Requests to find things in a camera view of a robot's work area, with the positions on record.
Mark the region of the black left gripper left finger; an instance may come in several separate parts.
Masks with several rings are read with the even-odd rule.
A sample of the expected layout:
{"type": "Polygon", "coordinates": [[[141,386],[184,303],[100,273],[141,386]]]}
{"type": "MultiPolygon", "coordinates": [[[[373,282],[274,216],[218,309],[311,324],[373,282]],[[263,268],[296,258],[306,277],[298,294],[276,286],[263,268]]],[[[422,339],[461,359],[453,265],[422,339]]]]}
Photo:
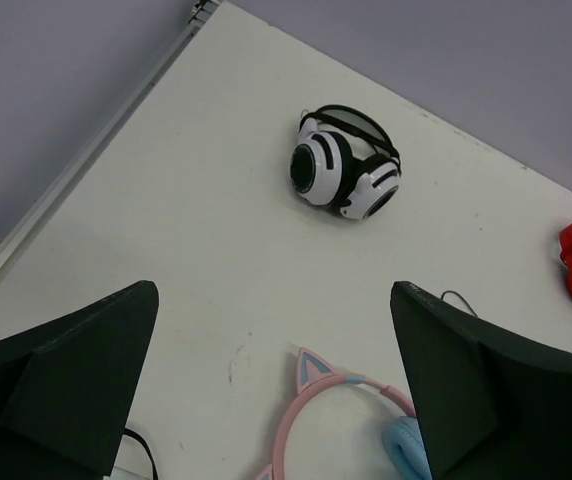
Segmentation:
{"type": "Polygon", "coordinates": [[[0,340],[0,479],[103,479],[159,308],[152,281],[0,340]]]}

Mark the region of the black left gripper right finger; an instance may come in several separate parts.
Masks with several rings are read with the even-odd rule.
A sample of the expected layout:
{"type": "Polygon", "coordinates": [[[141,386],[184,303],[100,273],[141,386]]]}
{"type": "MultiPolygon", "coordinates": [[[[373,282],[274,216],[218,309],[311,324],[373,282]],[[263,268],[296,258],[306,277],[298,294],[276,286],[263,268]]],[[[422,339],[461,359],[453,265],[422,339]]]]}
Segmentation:
{"type": "Polygon", "coordinates": [[[572,353],[408,281],[392,321],[435,479],[572,479],[572,353]]]}

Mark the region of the pink blue cat-ear headphones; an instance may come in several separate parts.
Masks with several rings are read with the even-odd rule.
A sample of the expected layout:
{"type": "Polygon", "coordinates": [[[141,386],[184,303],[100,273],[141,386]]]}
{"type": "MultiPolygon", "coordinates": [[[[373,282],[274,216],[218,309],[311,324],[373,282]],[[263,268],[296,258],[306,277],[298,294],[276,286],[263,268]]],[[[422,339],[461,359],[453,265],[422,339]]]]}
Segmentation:
{"type": "Polygon", "coordinates": [[[300,348],[295,394],[277,422],[259,479],[432,477],[410,398],[300,348]]]}

